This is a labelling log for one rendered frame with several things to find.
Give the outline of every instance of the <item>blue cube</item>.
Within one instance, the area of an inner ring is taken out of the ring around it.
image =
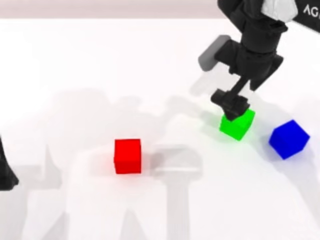
[[[285,160],[301,152],[309,139],[310,136],[296,121],[291,120],[273,130],[269,144]]]

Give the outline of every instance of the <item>white tabletop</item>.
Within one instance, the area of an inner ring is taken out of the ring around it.
[[[0,193],[0,235],[320,239],[320,36],[288,26],[281,68],[243,91],[256,118],[237,142],[210,94],[238,78],[197,63],[218,35],[240,39],[229,21],[1,20],[0,125],[21,184]],[[311,139],[282,161],[267,141],[291,119]],[[121,138],[141,139],[141,175],[115,174]]]

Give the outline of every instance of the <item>cube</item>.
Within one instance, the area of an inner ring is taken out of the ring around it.
[[[310,136],[296,123],[291,120],[275,128],[269,139],[269,144],[283,160],[301,152]]]
[[[140,139],[116,139],[114,167],[117,174],[140,174],[142,168]]]
[[[253,110],[248,109],[242,116],[233,121],[228,120],[226,115],[223,115],[220,131],[240,141],[251,127],[255,114]]]

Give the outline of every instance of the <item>white robot part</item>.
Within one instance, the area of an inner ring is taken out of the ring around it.
[[[261,12],[276,21],[288,23],[298,15],[295,0],[264,0]]]

